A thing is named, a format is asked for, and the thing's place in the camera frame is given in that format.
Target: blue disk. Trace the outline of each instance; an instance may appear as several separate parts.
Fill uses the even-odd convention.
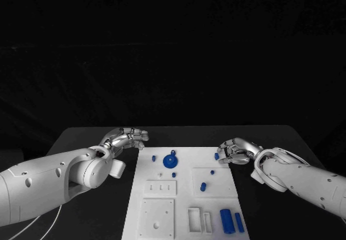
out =
[[[167,169],[172,169],[178,166],[179,164],[179,159],[176,157],[176,152],[175,150],[172,151],[170,155],[167,155],[165,158],[163,158],[163,165]]]

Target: cable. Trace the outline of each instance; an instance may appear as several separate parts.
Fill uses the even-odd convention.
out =
[[[51,229],[52,229],[52,227],[54,227],[54,225],[55,225],[55,223],[56,223],[56,219],[58,219],[61,210],[62,210],[62,205],[59,206],[59,211],[58,211],[55,220],[54,220],[54,222],[52,222],[52,226],[51,226],[51,228],[48,229],[44,237],[48,235],[48,233],[49,233],[49,231],[51,231]],[[33,221],[31,222],[31,224],[25,227],[25,229],[23,229],[9,240],[13,240],[13,239],[19,236],[19,234],[20,234],[20,233],[32,226],[32,224],[36,222],[36,220],[39,219],[39,217],[41,217],[41,216],[38,216],[38,217],[35,218],[35,220],[33,220]]]
[[[35,218],[35,220],[31,222],[31,224],[25,227],[25,229],[9,239],[9,240],[13,240],[18,236],[19,236],[19,234],[32,226],[32,224],[36,222],[36,220],[39,219],[39,217],[41,216],[38,216],[36,218]]]

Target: black table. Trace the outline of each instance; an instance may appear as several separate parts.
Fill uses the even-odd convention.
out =
[[[116,127],[68,128],[48,155],[88,148],[100,143]],[[280,147],[325,168],[296,130],[287,125],[254,126],[137,126],[149,131],[147,147],[217,147],[234,137],[264,148]],[[117,158],[126,162],[121,179],[108,176],[103,185],[77,196],[64,206],[45,240],[120,240],[136,174],[139,150],[124,150]],[[345,239],[346,224],[340,217],[300,199],[260,184],[251,173],[254,164],[231,164],[240,205],[251,240]],[[39,240],[55,220],[58,208],[41,216],[16,240]],[[0,239],[9,239],[32,220],[0,227]]]

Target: robotic hand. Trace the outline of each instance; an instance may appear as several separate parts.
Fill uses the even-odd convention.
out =
[[[274,147],[261,146],[234,138],[225,141],[218,152],[224,149],[227,158],[221,164],[247,164],[254,160],[251,177],[267,184],[274,190],[287,189],[304,200],[326,211],[346,219],[346,177],[312,166],[297,155]]]
[[[118,179],[126,164],[116,157],[123,149],[142,150],[149,139],[144,130],[116,128],[97,146],[32,159],[0,172],[0,227],[54,210],[95,189],[108,175]]]

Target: blue object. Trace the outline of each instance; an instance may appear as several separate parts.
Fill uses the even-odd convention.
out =
[[[163,165],[167,169],[172,169],[178,166],[179,159],[176,157],[176,151],[172,150],[170,155],[163,158]]]
[[[208,187],[208,184],[205,182],[202,182],[202,185],[201,185],[201,191],[202,192],[206,190],[206,187]]]
[[[219,214],[222,220],[224,233],[234,234],[237,232],[237,229],[229,209],[219,210]]]
[[[238,212],[235,213],[235,220],[237,220],[240,232],[244,233],[244,223],[242,223],[241,214]]]

